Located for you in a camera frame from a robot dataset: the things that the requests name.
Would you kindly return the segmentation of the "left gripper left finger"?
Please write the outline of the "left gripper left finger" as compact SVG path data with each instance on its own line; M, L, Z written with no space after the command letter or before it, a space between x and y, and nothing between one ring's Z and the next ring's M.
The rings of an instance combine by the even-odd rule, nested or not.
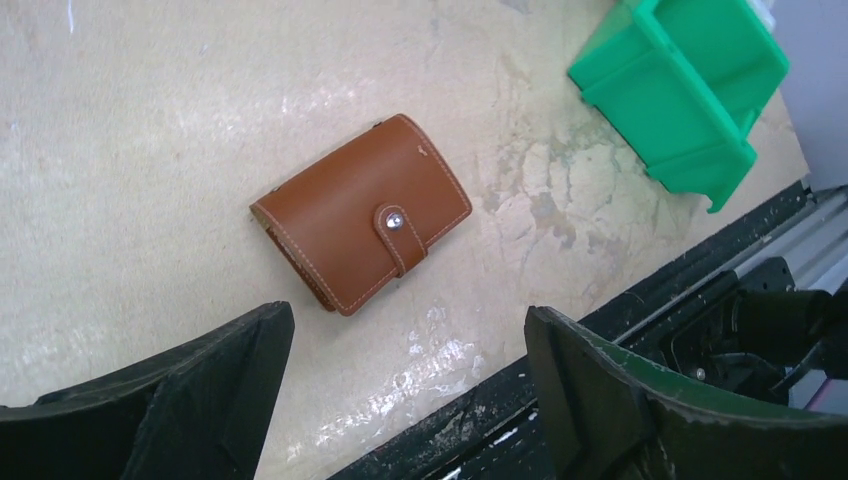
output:
M5 479L250 479L291 351L272 302L182 345L1 411Z

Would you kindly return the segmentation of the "brown leather card holder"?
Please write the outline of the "brown leather card holder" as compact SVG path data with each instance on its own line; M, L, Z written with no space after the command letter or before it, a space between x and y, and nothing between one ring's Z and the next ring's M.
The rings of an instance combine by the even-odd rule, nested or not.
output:
M421 263L472 204L424 131L396 114L250 211L322 307L351 316Z

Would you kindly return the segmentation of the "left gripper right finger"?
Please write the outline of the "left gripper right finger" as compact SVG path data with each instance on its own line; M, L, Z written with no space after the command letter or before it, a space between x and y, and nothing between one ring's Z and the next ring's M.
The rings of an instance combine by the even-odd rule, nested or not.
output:
M559 479L843 479L847 419L731 393L617 346L548 307L527 358Z

